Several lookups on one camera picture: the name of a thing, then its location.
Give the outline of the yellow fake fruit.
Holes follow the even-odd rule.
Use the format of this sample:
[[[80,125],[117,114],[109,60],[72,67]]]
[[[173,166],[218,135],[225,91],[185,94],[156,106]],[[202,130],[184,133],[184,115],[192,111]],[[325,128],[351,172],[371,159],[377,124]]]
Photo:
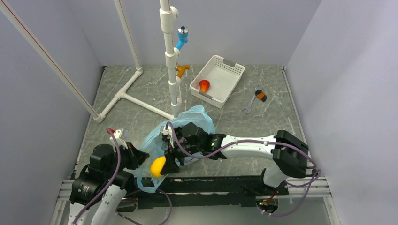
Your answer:
[[[163,176],[162,169],[166,163],[166,157],[161,156],[155,159],[150,166],[150,173],[153,178],[160,178]]]

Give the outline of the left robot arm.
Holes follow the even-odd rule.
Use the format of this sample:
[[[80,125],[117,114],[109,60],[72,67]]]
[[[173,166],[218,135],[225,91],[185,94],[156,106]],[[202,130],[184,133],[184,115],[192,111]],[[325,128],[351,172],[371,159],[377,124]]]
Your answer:
[[[137,189],[129,171],[138,169],[149,157],[130,142],[120,146],[120,153],[110,144],[96,146],[89,163],[72,183],[68,224],[109,224],[121,200]]]

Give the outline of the red fake fruit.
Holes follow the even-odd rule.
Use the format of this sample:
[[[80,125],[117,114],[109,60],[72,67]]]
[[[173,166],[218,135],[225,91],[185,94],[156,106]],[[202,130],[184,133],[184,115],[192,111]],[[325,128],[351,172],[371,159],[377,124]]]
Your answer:
[[[207,93],[210,88],[210,81],[208,80],[201,80],[199,82],[199,89],[201,92]]]

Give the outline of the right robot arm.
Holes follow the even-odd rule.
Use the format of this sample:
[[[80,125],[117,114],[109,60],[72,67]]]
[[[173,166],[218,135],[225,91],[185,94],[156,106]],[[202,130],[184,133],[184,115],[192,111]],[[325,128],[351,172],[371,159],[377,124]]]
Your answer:
[[[269,195],[287,178],[304,178],[307,172],[309,147],[285,130],[265,137],[236,137],[208,133],[190,122],[174,128],[170,122],[161,128],[162,139],[167,142],[164,155],[150,166],[151,176],[160,178],[179,173],[188,157],[212,160],[252,157],[272,160],[259,181],[259,190]]]

